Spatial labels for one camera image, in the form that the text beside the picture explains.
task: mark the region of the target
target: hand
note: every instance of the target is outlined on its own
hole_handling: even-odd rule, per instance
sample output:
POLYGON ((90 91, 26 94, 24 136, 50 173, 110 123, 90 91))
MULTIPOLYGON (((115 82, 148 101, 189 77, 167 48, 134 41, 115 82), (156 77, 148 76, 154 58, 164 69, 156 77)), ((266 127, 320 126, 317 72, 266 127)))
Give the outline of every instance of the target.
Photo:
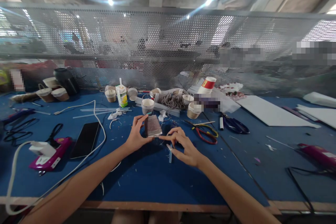
POLYGON ((128 139, 124 143, 124 145, 127 147, 127 149, 130 151, 130 153, 133 153, 134 151, 137 151, 140 149, 143 145, 151 142, 154 137, 148 137, 143 138, 140 135, 140 128, 142 126, 142 123, 144 120, 148 117, 148 115, 138 115, 134 117, 133 119, 133 126, 131 129, 131 133, 129 134, 128 139))
POLYGON ((159 138, 162 140, 171 141, 174 147, 175 147, 176 142, 179 142, 184 147, 184 153, 182 153, 176 149, 171 150, 171 147, 167 144, 167 148, 171 150, 174 156, 187 165, 195 166, 199 168, 199 165, 203 162, 203 160, 205 159, 205 156, 203 156, 195 148, 195 146, 190 141, 190 139, 186 137, 186 134, 184 133, 183 129, 181 129, 181 127, 172 128, 167 135, 169 134, 172 134, 172 135, 159 136, 159 138))

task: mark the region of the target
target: white paper sheet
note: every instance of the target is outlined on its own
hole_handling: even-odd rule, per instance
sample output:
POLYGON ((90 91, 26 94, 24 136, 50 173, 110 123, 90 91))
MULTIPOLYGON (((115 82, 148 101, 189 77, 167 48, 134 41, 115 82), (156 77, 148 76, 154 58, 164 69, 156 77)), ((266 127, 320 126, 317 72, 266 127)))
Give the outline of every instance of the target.
POLYGON ((331 108, 309 108, 298 107, 299 110, 319 119, 336 129, 336 109, 331 108))
POLYGON ((320 128, 320 125, 312 124, 306 120, 287 112, 286 110, 264 100, 258 96, 247 96, 236 101, 242 107, 250 111, 268 126, 308 126, 320 128))

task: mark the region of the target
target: perforated metal mesh panel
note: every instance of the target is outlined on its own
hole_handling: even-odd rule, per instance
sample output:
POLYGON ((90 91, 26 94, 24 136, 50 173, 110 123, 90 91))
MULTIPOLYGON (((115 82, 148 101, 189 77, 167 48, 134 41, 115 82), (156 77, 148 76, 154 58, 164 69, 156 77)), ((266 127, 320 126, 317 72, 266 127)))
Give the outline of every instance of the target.
POLYGON ((188 18, 189 13, 2 4, 0 57, 2 63, 40 62, 44 70, 34 68, 36 80, 67 67, 81 88, 91 89, 115 85, 119 77, 139 89, 187 89, 214 76, 218 85, 243 83, 246 94, 297 96, 312 89, 309 78, 333 73, 329 65, 294 66, 291 52, 297 41, 335 40, 334 16, 201 10, 188 18), (251 44, 263 47, 264 55, 244 57, 238 67, 220 64, 228 48, 251 44))

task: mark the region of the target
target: label on cup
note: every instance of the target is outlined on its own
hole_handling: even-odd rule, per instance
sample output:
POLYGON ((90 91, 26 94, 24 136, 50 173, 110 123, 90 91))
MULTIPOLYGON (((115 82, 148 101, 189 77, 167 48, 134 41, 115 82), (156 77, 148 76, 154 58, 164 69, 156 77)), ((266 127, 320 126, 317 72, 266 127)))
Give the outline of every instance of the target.
POLYGON ((207 88, 207 89, 212 89, 215 86, 215 82, 211 82, 208 80, 204 80, 202 87, 207 88))

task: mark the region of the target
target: milk carton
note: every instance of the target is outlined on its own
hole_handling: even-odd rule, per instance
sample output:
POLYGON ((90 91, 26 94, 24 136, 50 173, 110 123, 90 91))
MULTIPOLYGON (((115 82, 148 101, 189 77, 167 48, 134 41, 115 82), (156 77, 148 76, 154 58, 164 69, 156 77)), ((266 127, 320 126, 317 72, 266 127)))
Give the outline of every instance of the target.
POLYGON ((122 85, 121 78, 119 78, 119 81, 120 81, 120 85, 115 87, 115 91, 117 92, 119 106, 126 107, 128 105, 126 87, 122 85))

